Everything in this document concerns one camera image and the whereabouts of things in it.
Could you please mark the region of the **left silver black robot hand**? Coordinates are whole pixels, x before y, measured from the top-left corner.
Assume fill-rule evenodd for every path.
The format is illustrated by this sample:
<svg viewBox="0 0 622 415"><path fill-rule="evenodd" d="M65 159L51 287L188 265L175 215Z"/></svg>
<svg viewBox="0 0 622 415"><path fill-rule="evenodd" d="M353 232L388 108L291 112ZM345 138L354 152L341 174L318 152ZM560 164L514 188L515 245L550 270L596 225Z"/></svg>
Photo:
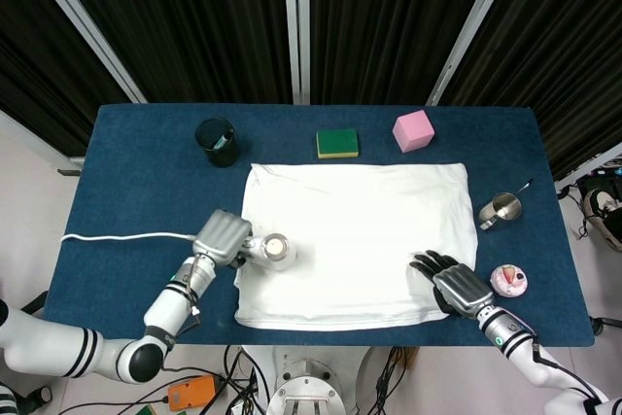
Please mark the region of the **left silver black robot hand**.
<svg viewBox="0 0 622 415"><path fill-rule="evenodd" d="M249 221L217 209L193 240L192 251L208 257L216 266L227 266L237 257L251 231Z"/></svg>

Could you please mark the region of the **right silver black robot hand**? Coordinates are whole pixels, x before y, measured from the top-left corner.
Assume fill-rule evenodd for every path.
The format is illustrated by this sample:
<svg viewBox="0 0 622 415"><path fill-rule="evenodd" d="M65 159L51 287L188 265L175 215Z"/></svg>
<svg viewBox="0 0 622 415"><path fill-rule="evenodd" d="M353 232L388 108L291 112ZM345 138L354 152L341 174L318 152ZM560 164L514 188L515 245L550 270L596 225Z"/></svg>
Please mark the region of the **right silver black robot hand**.
<svg viewBox="0 0 622 415"><path fill-rule="evenodd" d="M495 302L492 289L466 264L433 250L415 254L409 266L431 284L436 302L443 313L475 320Z"/></svg>

